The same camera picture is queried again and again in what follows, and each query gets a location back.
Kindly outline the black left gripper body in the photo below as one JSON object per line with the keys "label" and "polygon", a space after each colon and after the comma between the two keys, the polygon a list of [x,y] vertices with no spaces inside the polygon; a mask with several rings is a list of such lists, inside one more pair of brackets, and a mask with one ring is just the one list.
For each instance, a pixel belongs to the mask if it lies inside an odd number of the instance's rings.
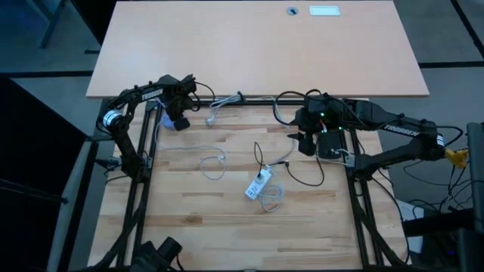
{"label": "black left gripper body", "polygon": [[165,104],[166,112],[171,120],[182,118],[185,110],[191,110],[194,102],[190,94],[197,90],[195,77],[187,75],[182,80],[178,80],[170,75],[162,77],[163,88],[162,102]]}

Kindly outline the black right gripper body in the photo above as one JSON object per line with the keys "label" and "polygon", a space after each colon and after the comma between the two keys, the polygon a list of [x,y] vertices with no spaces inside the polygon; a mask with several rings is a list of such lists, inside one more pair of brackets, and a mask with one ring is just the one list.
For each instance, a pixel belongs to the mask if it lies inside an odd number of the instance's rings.
{"label": "black right gripper body", "polygon": [[304,99],[296,111],[296,125],[300,131],[323,132],[343,128],[343,105],[337,99],[319,95]]}

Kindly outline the white power strip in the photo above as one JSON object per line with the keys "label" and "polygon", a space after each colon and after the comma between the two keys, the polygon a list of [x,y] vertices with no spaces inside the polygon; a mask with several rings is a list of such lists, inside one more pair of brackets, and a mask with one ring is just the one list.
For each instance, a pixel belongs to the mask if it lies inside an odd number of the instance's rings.
{"label": "white power strip", "polygon": [[271,180],[271,177],[272,177],[272,171],[269,167],[266,167],[260,170],[256,174],[252,183],[246,189],[245,195],[249,199],[255,200],[262,193],[262,190],[265,188],[267,183]]}

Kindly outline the purple round power hub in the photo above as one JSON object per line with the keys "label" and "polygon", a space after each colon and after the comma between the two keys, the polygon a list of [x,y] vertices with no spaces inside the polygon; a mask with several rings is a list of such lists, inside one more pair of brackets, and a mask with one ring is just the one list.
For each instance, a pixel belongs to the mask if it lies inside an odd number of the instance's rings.
{"label": "purple round power hub", "polygon": [[166,129],[168,129],[170,131],[175,131],[176,130],[176,128],[175,128],[175,122],[172,121],[169,118],[169,116],[168,116],[167,113],[163,113],[163,115],[161,116],[161,119],[160,119],[160,123],[161,123],[161,125],[164,128],[166,128]]}

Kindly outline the black power strip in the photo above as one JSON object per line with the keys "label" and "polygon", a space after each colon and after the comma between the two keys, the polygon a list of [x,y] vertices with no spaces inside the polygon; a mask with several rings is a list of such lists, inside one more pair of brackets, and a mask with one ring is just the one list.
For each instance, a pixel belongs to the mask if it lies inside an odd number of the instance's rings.
{"label": "black power strip", "polygon": [[321,133],[316,145],[316,154],[321,159],[339,159],[341,157],[340,134],[337,132]]}

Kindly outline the beige desk top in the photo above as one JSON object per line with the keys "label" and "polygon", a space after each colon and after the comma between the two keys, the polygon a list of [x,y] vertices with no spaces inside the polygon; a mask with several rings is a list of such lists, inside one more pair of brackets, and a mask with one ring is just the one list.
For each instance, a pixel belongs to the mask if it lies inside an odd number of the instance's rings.
{"label": "beige desk top", "polygon": [[393,2],[331,2],[338,17],[311,16],[312,5],[328,3],[118,2],[86,94],[192,74],[219,95],[429,95]]}

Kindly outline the white desk panel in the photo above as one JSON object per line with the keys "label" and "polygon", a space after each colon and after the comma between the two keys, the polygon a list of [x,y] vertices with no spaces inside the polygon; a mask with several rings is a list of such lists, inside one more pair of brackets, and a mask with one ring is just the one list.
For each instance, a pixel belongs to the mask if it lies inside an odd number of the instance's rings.
{"label": "white desk panel", "polygon": [[309,13],[314,17],[338,17],[341,15],[337,5],[312,5]]}

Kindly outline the black partition curtain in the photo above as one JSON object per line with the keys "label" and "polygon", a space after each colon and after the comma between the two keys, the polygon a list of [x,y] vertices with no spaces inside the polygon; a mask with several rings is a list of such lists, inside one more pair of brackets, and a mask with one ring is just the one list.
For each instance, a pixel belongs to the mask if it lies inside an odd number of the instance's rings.
{"label": "black partition curtain", "polygon": [[70,0],[97,42],[102,45],[116,0]]}
{"label": "black partition curtain", "polygon": [[85,134],[0,76],[0,272],[48,265],[62,196]]}

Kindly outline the white paper sheet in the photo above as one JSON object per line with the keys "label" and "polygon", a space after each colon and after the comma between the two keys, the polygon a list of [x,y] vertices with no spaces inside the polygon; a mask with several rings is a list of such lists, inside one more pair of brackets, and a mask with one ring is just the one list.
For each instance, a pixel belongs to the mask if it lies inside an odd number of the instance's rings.
{"label": "white paper sheet", "polygon": [[[414,206],[407,202],[396,200],[402,212],[403,221],[411,221],[414,219],[422,218],[424,216],[424,210],[421,207]],[[409,243],[409,249],[411,252],[420,254],[422,252],[424,238],[422,236],[408,236],[407,241]]]}

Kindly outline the black device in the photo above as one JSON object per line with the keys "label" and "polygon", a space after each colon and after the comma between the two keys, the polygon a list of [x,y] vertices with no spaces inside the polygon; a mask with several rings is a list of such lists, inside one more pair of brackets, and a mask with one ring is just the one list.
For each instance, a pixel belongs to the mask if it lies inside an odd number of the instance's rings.
{"label": "black device", "polygon": [[129,272],[185,272],[183,267],[175,269],[172,266],[174,260],[180,264],[178,256],[181,251],[182,246],[170,236],[158,248],[147,241],[136,250]]}

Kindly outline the yellow connector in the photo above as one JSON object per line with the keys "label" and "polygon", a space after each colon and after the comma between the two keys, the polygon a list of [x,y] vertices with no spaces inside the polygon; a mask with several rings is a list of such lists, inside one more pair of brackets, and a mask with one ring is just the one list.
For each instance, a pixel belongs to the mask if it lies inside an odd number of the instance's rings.
{"label": "yellow connector", "polygon": [[445,158],[456,168],[465,168],[469,158],[469,150],[445,150]]}

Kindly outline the blue grey table leg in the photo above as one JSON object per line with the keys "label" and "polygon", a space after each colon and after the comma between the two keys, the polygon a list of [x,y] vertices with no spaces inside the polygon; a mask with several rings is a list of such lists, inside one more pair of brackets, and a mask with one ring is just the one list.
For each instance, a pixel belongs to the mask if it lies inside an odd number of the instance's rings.
{"label": "blue grey table leg", "polygon": [[55,27],[61,18],[68,0],[26,0],[27,4],[47,23],[45,31],[40,38],[39,48],[48,46]]}

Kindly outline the black equipment rack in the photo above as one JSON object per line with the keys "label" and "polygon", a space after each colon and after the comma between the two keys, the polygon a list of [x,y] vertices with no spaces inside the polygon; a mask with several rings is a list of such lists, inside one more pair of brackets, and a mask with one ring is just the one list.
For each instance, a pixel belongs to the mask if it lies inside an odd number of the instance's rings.
{"label": "black equipment rack", "polygon": [[435,241],[438,272],[484,272],[484,211],[463,209],[405,221],[405,235]]}

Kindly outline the grey post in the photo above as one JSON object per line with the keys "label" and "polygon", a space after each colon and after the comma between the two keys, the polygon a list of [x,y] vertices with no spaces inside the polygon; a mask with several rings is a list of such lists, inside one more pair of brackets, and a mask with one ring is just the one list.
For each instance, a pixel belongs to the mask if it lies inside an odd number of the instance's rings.
{"label": "grey post", "polygon": [[484,235],[484,123],[467,124],[475,230]]}

